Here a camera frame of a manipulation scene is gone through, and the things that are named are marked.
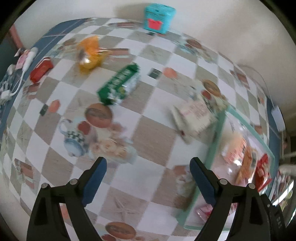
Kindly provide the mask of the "pink snack packet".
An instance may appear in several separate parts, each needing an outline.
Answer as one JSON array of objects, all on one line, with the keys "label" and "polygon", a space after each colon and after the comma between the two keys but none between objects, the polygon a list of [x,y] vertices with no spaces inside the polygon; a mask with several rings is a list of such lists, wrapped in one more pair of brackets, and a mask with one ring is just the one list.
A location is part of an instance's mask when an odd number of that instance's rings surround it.
[{"label": "pink snack packet", "polygon": [[[228,215],[231,215],[232,213],[234,213],[236,211],[236,208],[237,208],[237,203],[231,204]],[[205,206],[197,208],[196,209],[196,214],[205,223],[208,220],[212,210],[213,210],[213,207],[210,204],[206,204]]]}]

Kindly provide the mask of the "green biscuit packet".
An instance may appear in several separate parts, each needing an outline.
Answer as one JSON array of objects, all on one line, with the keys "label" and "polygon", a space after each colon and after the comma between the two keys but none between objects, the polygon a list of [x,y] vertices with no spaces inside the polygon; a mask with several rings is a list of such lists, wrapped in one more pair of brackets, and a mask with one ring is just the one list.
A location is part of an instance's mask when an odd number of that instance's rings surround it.
[{"label": "green biscuit packet", "polygon": [[140,80],[139,71],[136,63],[120,69],[97,91],[100,101],[104,105],[121,104],[136,89]]}]

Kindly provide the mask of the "red snack packet in tray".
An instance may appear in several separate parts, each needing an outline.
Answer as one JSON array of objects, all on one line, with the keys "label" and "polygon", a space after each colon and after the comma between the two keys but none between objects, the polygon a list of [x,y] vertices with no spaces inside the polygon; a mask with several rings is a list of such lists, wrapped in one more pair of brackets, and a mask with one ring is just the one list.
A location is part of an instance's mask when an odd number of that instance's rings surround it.
[{"label": "red snack packet in tray", "polygon": [[271,182],[271,176],[269,173],[269,159],[268,155],[264,154],[257,162],[254,180],[255,188],[258,192],[262,191]]}]

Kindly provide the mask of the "orange barcode snack packet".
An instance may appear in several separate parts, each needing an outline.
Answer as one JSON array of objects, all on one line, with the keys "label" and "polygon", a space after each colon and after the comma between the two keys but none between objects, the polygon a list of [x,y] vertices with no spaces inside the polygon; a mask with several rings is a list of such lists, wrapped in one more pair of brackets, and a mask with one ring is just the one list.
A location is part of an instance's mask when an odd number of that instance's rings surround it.
[{"label": "orange barcode snack packet", "polygon": [[242,184],[243,181],[248,183],[252,181],[257,165],[257,150],[251,146],[247,146],[243,158],[242,166],[237,174],[235,184]]}]

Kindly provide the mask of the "white tray with green rim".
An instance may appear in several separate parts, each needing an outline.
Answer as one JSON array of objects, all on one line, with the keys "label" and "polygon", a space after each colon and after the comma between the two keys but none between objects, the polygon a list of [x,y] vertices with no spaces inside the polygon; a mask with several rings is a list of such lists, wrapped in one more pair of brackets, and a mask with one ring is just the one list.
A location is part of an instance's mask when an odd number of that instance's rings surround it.
[{"label": "white tray with green rim", "polygon": [[204,166],[232,185],[252,183],[260,194],[270,194],[275,157],[255,129],[232,107],[218,115],[213,142]]}]

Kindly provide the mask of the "clear wafer packet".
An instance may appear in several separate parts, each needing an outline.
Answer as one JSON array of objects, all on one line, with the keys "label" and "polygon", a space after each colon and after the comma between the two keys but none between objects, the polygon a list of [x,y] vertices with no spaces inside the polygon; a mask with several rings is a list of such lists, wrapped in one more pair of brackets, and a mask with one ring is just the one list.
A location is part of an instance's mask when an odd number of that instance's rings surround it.
[{"label": "clear wafer packet", "polygon": [[242,166],[247,141],[243,133],[241,124],[236,125],[234,121],[229,121],[230,131],[224,136],[221,144],[221,155],[227,164]]}]

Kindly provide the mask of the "white power adapter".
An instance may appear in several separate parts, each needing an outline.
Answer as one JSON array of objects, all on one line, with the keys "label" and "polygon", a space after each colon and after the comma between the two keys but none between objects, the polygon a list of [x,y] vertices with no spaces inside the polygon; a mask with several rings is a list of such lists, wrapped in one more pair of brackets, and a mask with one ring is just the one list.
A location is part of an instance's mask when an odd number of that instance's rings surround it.
[{"label": "white power adapter", "polygon": [[274,106],[273,109],[271,110],[271,114],[272,114],[272,117],[275,121],[277,130],[279,132],[283,132],[285,130],[285,121],[283,119],[283,116],[282,116],[279,106],[277,106],[277,105]]}]

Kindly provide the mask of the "beige snack packet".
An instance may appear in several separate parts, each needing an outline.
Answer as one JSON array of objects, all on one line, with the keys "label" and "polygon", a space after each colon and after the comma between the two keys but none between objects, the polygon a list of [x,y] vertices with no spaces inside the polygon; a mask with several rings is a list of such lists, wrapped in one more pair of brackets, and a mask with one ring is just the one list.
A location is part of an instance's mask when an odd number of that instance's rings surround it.
[{"label": "beige snack packet", "polygon": [[217,121],[217,117],[201,100],[192,100],[171,108],[177,130],[186,144],[191,144],[201,132]]}]

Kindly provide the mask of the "checkered tablecloth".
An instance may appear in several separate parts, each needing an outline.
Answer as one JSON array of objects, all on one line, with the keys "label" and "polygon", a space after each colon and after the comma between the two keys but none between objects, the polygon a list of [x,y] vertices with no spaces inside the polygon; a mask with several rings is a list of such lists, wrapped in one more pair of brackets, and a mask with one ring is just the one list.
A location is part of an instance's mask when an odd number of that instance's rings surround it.
[{"label": "checkered tablecloth", "polygon": [[[39,44],[54,68],[29,97],[26,82],[11,107],[1,148],[1,174],[23,210],[30,213],[42,183],[62,185],[99,156],[107,172],[86,212],[95,228],[132,227],[134,240],[193,240],[202,220],[188,205],[203,205],[194,190],[189,161],[205,161],[215,135],[210,126],[186,144],[171,114],[194,94],[229,104],[278,152],[271,102],[262,88],[227,57],[195,37],[176,31],[152,34],[116,27],[97,18],[57,25],[59,37]],[[101,66],[82,74],[76,46],[98,36],[111,51]],[[118,105],[104,105],[97,91],[126,65],[140,67],[136,89]]]}]

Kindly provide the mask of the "red small box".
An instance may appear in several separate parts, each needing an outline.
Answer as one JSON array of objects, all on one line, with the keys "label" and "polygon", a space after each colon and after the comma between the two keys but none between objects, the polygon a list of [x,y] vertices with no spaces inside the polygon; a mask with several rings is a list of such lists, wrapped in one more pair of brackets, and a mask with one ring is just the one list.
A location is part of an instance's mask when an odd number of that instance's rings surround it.
[{"label": "red small box", "polygon": [[32,83],[38,83],[41,78],[51,69],[54,68],[50,57],[44,57],[36,67],[30,72],[30,80]]}]

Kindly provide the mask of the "pink tube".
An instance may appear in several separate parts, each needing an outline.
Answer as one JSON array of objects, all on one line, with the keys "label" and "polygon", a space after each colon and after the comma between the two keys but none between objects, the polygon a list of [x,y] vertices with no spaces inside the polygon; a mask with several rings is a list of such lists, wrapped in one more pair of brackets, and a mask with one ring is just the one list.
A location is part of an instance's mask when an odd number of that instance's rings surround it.
[{"label": "pink tube", "polygon": [[15,66],[16,70],[22,69],[29,52],[30,52],[30,50],[28,50],[28,49],[26,49],[26,50],[23,48],[18,49],[18,51],[15,54],[15,57],[18,57],[18,60],[16,62],[16,66]]}]

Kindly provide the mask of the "turquoise toy box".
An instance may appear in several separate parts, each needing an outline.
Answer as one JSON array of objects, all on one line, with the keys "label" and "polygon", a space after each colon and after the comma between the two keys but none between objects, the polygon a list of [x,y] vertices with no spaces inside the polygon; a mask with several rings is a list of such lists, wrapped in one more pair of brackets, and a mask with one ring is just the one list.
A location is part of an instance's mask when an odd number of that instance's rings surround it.
[{"label": "turquoise toy box", "polygon": [[164,4],[149,4],[144,9],[144,29],[166,34],[171,21],[176,14],[176,9]]}]

